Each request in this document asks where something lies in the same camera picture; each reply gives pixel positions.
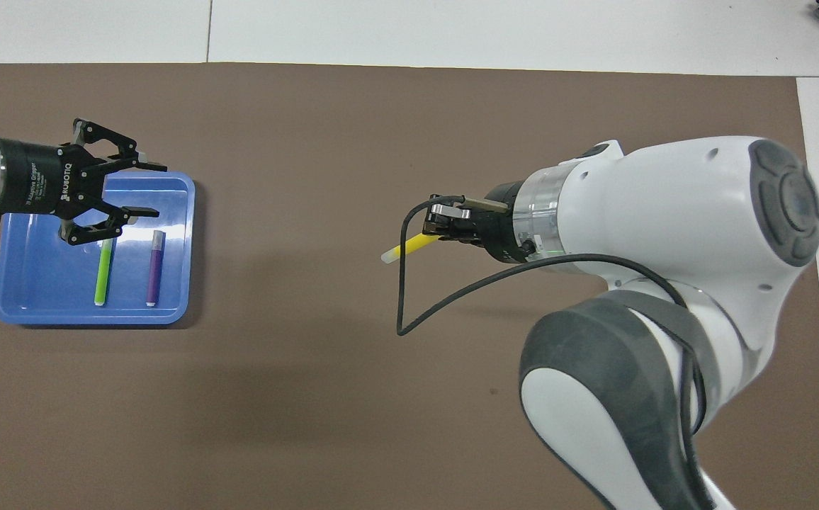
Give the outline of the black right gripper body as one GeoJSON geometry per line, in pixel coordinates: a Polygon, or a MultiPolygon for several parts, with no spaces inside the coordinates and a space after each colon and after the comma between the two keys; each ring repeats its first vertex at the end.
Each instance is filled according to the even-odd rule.
{"type": "Polygon", "coordinates": [[[509,206],[509,212],[477,212],[474,214],[475,230],[480,237],[481,246],[488,255],[503,264],[522,264],[524,252],[514,234],[513,217],[514,201],[519,194],[523,181],[503,183],[492,188],[485,199],[500,201],[509,206]]]}

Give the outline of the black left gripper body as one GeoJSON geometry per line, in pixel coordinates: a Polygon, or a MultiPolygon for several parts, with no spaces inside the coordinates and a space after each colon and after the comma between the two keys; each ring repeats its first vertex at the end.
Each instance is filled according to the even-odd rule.
{"type": "Polygon", "coordinates": [[[101,199],[105,175],[90,168],[105,164],[76,143],[64,147],[0,138],[5,166],[0,214],[49,214],[75,219],[90,206],[79,195],[101,199]]]}

